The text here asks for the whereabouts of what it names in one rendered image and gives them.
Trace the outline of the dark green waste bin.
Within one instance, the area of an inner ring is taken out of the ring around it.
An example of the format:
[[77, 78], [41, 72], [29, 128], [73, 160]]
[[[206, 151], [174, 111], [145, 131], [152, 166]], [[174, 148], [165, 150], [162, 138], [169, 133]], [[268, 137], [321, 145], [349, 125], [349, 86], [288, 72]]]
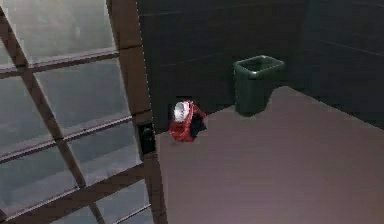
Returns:
[[266, 55], [235, 62], [235, 111], [245, 117], [264, 111], [283, 80], [284, 68], [283, 61]]

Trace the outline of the brown glass-paned door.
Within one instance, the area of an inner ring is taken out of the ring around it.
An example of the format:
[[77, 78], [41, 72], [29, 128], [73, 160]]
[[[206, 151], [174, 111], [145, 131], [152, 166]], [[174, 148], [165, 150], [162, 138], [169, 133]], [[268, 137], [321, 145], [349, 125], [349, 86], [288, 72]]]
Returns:
[[0, 224], [168, 224], [137, 0], [0, 0]]

